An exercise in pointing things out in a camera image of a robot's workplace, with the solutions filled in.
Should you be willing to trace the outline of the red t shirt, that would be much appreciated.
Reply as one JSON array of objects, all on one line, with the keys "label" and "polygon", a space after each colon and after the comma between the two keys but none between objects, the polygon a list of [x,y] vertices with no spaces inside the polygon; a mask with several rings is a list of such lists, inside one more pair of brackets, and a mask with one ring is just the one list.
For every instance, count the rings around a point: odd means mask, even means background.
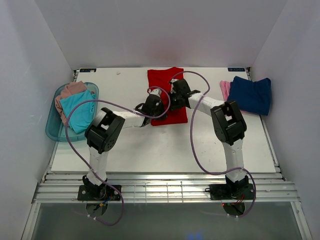
[{"label": "red t shirt", "polygon": [[[184,78],[183,68],[171,67],[168,69],[156,70],[149,69],[147,71],[148,85],[150,87],[160,87],[164,89],[167,93],[171,91],[170,81],[172,77],[175,77],[177,80]],[[164,125],[173,125],[173,124],[186,124],[188,122],[188,116],[186,108],[180,108],[177,110],[168,110],[166,113],[166,118],[163,119],[152,119],[151,125],[164,126]]]}]

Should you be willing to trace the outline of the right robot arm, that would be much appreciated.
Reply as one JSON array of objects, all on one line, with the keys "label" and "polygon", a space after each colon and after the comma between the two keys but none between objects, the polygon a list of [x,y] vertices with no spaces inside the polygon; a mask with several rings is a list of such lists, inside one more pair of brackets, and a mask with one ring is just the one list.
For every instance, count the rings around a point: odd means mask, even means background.
[{"label": "right robot arm", "polygon": [[211,199],[253,200],[255,187],[249,183],[243,160],[243,139],[247,125],[237,103],[216,100],[199,90],[191,90],[185,79],[173,79],[170,85],[171,108],[177,110],[186,107],[210,116],[214,133],[223,145],[226,170],[222,174],[226,183],[209,187]]}]

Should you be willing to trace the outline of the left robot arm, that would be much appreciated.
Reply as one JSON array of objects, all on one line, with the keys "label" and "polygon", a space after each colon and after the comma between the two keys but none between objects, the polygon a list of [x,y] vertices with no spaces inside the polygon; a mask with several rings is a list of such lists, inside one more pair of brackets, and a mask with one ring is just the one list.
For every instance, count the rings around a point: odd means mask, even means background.
[{"label": "left robot arm", "polygon": [[97,113],[85,131],[92,170],[82,178],[85,190],[92,198],[100,200],[107,193],[108,187],[103,181],[107,180],[108,154],[115,146],[121,131],[149,125],[150,117],[160,116],[164,111],[161,90],[156,88],[151,91],[144,103],[135,107],[134,112],[118,112],[103,107]]}]

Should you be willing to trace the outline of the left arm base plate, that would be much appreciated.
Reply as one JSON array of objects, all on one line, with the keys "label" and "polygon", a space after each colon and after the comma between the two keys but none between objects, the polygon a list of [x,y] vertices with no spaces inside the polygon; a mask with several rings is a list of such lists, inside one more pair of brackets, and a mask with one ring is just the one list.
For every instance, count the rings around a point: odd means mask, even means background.
[{"label": "left arm base plate", "polygon": [[97,190],[89,189],[85,185],[81,185],[77,194],[78,201],[120,201],[119,193],[109,186],[99,187]]}]

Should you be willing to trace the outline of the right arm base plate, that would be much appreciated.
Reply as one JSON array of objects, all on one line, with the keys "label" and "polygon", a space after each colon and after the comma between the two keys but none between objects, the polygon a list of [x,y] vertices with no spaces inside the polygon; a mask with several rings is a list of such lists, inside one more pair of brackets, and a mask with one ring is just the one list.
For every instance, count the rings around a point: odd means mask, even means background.
[{"label": "right arm base plate", "polygon": [[253,200],[255,196],[252,184],[237,190],[227,184],[210,184],[204,191],[210,194],[211,200]]}]

